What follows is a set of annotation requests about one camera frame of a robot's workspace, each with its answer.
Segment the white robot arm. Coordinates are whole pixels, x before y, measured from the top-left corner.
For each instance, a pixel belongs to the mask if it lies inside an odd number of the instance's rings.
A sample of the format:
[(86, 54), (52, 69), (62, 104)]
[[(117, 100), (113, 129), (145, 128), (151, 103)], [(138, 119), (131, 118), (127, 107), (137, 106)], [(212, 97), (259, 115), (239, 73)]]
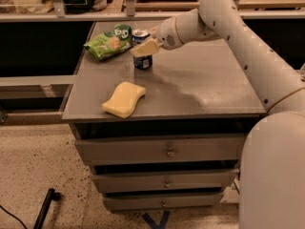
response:
[(245, 139), (239, 229), (305, 229), (305, 80), (239, 15), (234, 0), (201, 0), (171, 17), (132, 55), (223, 39), (264, 111)]

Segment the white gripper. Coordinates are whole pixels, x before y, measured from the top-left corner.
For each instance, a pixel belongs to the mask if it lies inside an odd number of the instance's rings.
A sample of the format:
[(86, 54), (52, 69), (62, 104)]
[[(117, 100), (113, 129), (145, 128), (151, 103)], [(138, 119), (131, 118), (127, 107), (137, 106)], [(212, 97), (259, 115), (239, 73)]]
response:
[(149, 32), (153, 38), (150, 37), (133, 47), (131, 49), (132, 56), (153, 55), (158, 53), (161, 47), (170, 51), (183, 46), (177, 32), (175, 17), (164, 20), (158, 26), (149, 29)]

